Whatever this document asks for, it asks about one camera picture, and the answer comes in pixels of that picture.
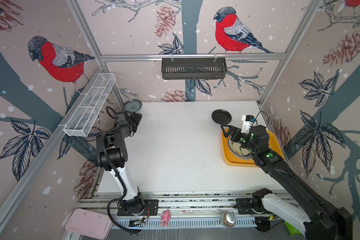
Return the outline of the small black plate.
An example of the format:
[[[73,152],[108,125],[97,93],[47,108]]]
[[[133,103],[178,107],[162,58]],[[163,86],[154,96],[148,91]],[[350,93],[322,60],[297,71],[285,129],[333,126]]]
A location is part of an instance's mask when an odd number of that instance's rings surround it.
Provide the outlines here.
[[[213,111],[212,119],[215,123],[219,125],[227,125],[231,122],[232,116],[228,111],[219,109]]]

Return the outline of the cream yellow plate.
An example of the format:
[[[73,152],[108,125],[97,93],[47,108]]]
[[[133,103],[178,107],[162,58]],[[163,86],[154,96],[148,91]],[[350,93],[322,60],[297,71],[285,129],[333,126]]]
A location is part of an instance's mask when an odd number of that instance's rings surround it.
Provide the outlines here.
[[[232,142],[231,139],[228,139],[228,146],[231,153],[238,159],[241,160],[250,160],[252,158],[252,154],[242,147],[240,143]]]

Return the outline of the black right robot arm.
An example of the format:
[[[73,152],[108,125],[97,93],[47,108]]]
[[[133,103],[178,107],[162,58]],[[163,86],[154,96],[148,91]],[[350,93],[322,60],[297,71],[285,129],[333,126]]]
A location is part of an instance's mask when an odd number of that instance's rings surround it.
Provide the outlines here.
[[[266,127],[254,126],[248,133],[230,125],[221,125],[225,138],[239,143],[251,153],[255,165],[276,180],[300,205],[296,208],[272,191],[253,193],[255,212],[271,212],[296,228],[307,240],[351,240],[353,218],[345,208],[336,208],[301,180],[286,161],[270,148]]]

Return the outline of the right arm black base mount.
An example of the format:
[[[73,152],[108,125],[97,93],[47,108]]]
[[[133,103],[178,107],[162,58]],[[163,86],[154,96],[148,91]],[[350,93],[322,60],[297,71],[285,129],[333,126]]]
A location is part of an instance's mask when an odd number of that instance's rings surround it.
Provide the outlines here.
[[[239,215],[261,215],[269,214],[262,202],[262,199],[267,194],[273,192],[269,189],[263,188],[252,193],[251,198],[236,199],[236,208]]]

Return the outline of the small teal plate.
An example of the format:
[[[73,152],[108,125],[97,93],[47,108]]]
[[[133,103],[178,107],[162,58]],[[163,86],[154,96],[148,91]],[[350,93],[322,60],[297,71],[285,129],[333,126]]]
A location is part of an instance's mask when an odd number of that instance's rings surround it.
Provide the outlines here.
[[[140,100],[134,99],[129,100],[123,105],[123,110],[131,113],[135,113],[142,108],[142,102]]]

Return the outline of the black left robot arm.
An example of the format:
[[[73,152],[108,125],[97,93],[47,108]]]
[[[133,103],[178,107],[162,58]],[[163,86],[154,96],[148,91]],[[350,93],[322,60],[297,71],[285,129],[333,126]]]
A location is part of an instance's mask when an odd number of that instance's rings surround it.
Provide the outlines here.
[[[125,138],[132,137],[137,132],[142,115],[130,111],[116,112],[111,107],[106,107],[106,112],[115,122],[111,130],[96,137],[97,163],[105,171],[114,172],[114,177],[120,183],[122,191],[121,197],[108,202],[107,215],[119,229],[130,235],[138,235],[140,230],[131,230],[116,222],[111,214],[111,204],[117,203],[118,207],[122,207],[127,212],[132,212],[138,207],[142,211],[145,209],[142,194],[132,181],[126,167],[128,151],[125,143]]]

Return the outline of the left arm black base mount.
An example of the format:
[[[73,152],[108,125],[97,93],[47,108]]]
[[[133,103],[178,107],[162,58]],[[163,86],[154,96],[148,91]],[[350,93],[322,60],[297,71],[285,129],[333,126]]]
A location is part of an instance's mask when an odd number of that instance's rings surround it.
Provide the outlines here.
[[[158,200],[144,200],[141,193],[130,200],[122,200],[118,204],[118,216],[156,216]]]

